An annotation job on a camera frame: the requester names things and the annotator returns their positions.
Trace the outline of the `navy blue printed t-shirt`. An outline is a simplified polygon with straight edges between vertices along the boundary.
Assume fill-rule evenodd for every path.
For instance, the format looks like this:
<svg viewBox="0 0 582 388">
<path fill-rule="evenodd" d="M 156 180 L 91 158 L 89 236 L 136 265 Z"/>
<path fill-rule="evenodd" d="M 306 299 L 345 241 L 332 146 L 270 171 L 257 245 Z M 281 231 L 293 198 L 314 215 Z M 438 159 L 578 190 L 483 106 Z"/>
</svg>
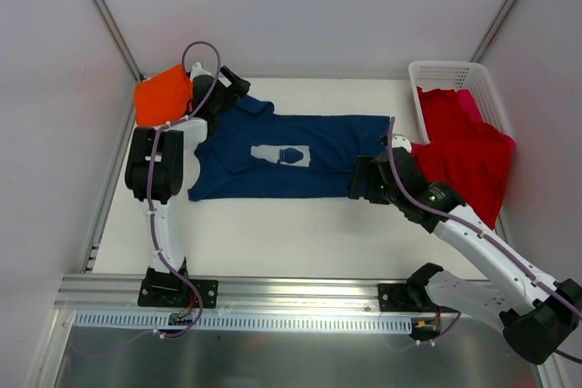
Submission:
<svg viewBox="0 0 582 388">
<path fill-rule="evenodd" d="M 342 198 L 359 156 L 376 156 L 382 115 L 276 114 L 271 102 L 242 98 L 195 150 L 192 202 L 231 198 Z"/>
</svg>

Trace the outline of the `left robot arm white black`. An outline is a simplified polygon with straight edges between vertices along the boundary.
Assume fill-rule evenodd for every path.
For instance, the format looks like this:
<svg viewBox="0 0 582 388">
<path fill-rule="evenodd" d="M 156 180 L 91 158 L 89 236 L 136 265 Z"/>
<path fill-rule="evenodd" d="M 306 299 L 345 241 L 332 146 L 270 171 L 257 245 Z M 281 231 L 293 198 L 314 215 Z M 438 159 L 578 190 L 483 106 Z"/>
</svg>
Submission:
<svg viewBox="0 0 582 388">
<path fill-rule="evenodd" d="M 217 129 L 220 115 L 250 89 L 223 65 L 212 75 L 199 63 L 176 65 L 136 86 L 135 123 L 125 166 L 125 186 L 140 203 L 153 245 L 138 295 L 142 307 L 213 308 L 217 284 L 188 278 L 176 208 L 185 179 L 185 154 Z"/>
</svg>

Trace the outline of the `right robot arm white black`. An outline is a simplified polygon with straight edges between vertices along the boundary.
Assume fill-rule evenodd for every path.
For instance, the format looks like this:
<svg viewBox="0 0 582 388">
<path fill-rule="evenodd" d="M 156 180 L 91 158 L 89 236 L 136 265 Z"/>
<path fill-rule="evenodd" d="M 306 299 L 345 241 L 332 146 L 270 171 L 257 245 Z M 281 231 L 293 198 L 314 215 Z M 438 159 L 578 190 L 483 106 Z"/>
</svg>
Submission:
<svg viewBox="0 0 582 388">
<path fill-rule="evenodd" d="M 495 234 L 448 184 L 430 183 L 405 148 L 359 156 L 348 196 L 393 205 L 411 223 L 449 244 L 492 284 L 472 284 L 427 263 L 406 279 L 396 305 L 466 314 L 501 333 L 510 348 L 540 365 L 558 353 L 581 321 L 581 286 L 559 281 Z"/>
</svg>

